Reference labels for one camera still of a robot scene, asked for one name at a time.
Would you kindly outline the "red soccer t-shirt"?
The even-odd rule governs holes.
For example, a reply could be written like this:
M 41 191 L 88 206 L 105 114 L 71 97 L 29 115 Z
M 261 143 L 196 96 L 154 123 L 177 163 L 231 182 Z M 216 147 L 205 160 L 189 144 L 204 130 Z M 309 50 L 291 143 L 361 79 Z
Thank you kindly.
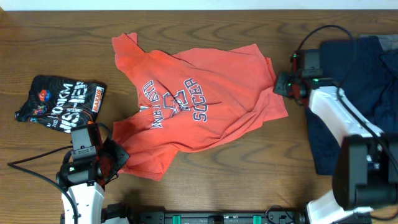
M 136 87 L 139 111 L 113 124 L 131 174 L 161 180 L 179 152 L 194 153 L 240 138 L 288 115 L 274 93 L 271 59 L 255 44 L 232 50 L 146 52 L 137 34 L 112 39 L 115 63 Z

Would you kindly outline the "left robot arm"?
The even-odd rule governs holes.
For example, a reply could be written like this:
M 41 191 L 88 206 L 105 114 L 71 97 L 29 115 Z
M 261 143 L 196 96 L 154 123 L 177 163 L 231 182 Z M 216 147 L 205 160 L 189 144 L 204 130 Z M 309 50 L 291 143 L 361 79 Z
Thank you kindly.
M 57 184 L 64 191 L 64 213 L 60 222 L 131 223 L 127 206 L 119 203 L 103 208 L 105 185 L 119 177 L 129 154 L 111 139 L 102 139 L 101 123 L 91 123 L 71 130 L 72 150 L 64 156 Z

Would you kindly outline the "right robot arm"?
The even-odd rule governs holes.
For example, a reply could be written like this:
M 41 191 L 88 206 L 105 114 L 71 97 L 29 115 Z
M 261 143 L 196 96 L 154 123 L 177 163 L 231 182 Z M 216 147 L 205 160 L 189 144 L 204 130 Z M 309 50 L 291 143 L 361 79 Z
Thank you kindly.
M 370 123 L 332 78 L 324 78 L 316 50 L 296 50 L 281 73 L 278 95 L 317 115 L 340 147 L 332 189 L 307 203 L 307 223 L 370 223 L 371 211 L 397 205 L 397 135 Z

